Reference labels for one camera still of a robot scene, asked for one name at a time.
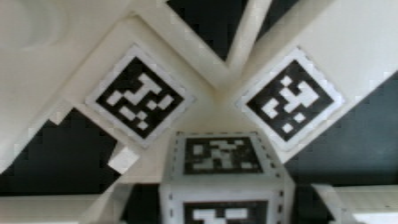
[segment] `black triangle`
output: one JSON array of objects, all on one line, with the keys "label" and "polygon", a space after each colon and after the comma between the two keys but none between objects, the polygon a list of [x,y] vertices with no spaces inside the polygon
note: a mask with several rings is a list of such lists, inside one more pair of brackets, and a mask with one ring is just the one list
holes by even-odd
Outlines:
[{"label": "black triangle", "polygon": [[115,140],[70,111],[61,124],[45,122],[0,175],[0,196],[99,194],[118,173],[106,165]]},{"label": "black triangle", "polygon": [[225,60],[246,0],[170,0],[166,4]]}]

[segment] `black square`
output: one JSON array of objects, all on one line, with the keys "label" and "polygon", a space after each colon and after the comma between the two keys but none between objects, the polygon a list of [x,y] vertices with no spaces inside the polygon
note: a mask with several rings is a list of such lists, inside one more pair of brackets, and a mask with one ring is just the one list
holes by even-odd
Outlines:
[{"label": "black square", "polygon": [[246,102],[283,141],[294,137],[331,104],[321,85],[292,61]]},{"label": "black square", "polygon": [[182,96],[134,57],[95,103],[141,139],[156,130],[182,102]]},{"label": "black square", "polygon": [[248,137],[187,138],[184,174],[262,173]]},{"label": "black square", "polygon": [[184,224],[266,224],[266,201],[184,203]]}]

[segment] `black and white square pattern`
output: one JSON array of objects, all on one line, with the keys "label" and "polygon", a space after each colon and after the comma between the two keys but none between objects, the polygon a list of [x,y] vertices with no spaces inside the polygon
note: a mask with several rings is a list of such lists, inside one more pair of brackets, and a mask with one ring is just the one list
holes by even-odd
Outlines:
[{"label": "black and white square pattern", "polygon": [[193,97],[134,46],[86,98],[86,104],[147,147]]},{"label": "black and white square pattern", "polygon": [[255,132],[177,133],[170,145],[172,179],[200,179],[205,176],[278,176],[276,167]]},{"label": "black and white square pattern", "polygon": [[266,201],[184,203],[184,224],[264,224]]},{"label": "black and white square pattern", "polygon": [[184,174],[260,173],[248,137],[187,138]]},{"label": "black and white square pattern", "polygon": [[340,94],[296,49],[237,103],[282,150],[294,146],[340,104]]}]

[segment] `white frame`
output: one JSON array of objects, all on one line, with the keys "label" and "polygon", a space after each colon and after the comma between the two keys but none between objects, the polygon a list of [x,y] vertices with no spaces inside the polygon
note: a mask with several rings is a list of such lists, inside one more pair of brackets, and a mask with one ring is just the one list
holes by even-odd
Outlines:
[{"label": "white frame", "polygon": [[271,0],[248,0],[223,61],[182,19],[166,0],[136,0],[131,10],[150,26],[212,88],[227,87],[243,72]]},{"label": "white frame", "polygon": [[[100,105],[95,103],[95,99],[100,96],[100,94],[106,90],[106,87],[111,84],[132,58],[138,58],[141,60],[145,66],[150,68],[150,70],[154,71],[156,75],[159,76],[163,82],[166,83],[166,85],[170,86],[170,88],[173,89],[173,91],[177,92],[177,94],[182,97],[182,102],[180,102],[177,108],[173,109],[170,115],[166,116],[166,119],[161,121],[157,127],[154,128],[145,139],[136,135],[136,133],[131,131],[127,126],[122,124],[118,119],[109,114],[109,112],[102,109]],[[189,104],[193,103],[193,99],[195,99],[193,96],[189,95],[187,91],[184,90],[180,85],[172,80],[170,75],[166,74],[164,70],[161,69],[159,64],[156,63],[154,59],[147,56],[143,50],[138,48],[138,45],[132,44],[132,46],[124,54],[124,57],[120,58],[118,62],[115,63],[111,71],[108,72],[108,74],[97,84],[97,87],[95,87],[90,95],[84,98],[84,104],[90,106],[90,108],[95,110],[95,112],[102,115],[104,119],[111,122],[115,127],[122,130],[122,132],[132,138],[132,140],[138,142],[138,144],[143,148],[148,146],[148,144],[154,141],[156,137],[159,136],[164,128],[170,126],[170,122],[175,120],[177,116],[182,114]]]},{"label": "white frame", "polygon": [[[257,92],[260,91],[264,85],[273,80],[275,76],[278,75],[280,71],[283,70],[283,68],[289,65],[292,60],[296,60],[301,68],[305,69],[308,76],[312,77],[317,85],[321,86],[321,88],[323,88],[323,90],[324,90],[324,92],[326,92],[326,94],[328,94],[328,96],[333,100],[333,103],[328,105],[326,109],[321,111],[321,113],[314,117],[312,121],[308,122],[308,124],[305,125],[305,127],[301,128],[301,130],[298,131],[294,136],[291,137],[291,139],[287,141],[283,141],[283,139],[280,138],[273,129],[269,128],[264,121],[260,120],[260,118],[253,114],[250,108],[246,107],[246,102],[251,99]],[[342,99],[342,96],[340,96],[339,92],[333,89],[333,85],[330,84],[330,82],[324,79],[323,73],[315,69],[314,63],[308,60],[308,58],[305,56],[305,53],[299,50],[299,48],[292,49],[291,53],[282,58],[282,61],[278,62],[278,64],[271,68],[269,72],[266,72],[264,68],[262,68],[253,77],[257,77],[255,85],[253,85],[253,87],[251,86],[244,87],[244,89],[248,89],[248,90],[244,91],[243,96],[241,96],[241,98],[235,102],[235,106],[241,108],[243,113],[248,116],[248,119],[259,125],[271,143],[276,145],[276,147],[282,151],[289,151],[289,149],[294,147],[294,145],[299,143],[299,141],[307,137],[307,134],[314,131],[319,123],[326,120],[333,111],[340,107],[340,105],[344,103],[344,99]]]},{"label": "white frame", "polygon": [[[257,156],[257,162],[260,165],[260,169],[262,169],[262,173],[241,173],[241,174],[216,174],[216,175],[184,175],[182,174],[182,160],[184,160],[184,143],[186,143],[186,139],[187,138],[223,138],[223,137],[248,137],[250,142],[251,142],[251,147],[253,147],[253,153]],[[280,173],[276,172],[276,164],[275,162],[271,162],[271,155],[266,153],[266,150],[262,148],[259,139],[257,139],[257,135],[255,133],[248,132],[248,133],[214,133],[214,134],[187,134],[187,133],[179,133],[179,135],[175,136],[175,145],[173,145],[173,163],[168,164],[168,166],[173,167],[173,169],[170,169],[170,177],[172,179],[202,179],[202,176],[205,176],[205,179],[218,179],[218,178],[234,178],[235,175],[244,175],[246,178],[257,178],[260,177],[269,177],[275,178],[276,174],[280,176]]]}]

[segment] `white cube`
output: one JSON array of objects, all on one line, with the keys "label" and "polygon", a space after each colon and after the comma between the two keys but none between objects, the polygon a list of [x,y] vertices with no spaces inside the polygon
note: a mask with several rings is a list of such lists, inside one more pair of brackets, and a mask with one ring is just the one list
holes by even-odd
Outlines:
[{"label": "white cube", "polygon": [[184,134],[159,185],[163,223],[285,224],[294,184],[257,134]]}]

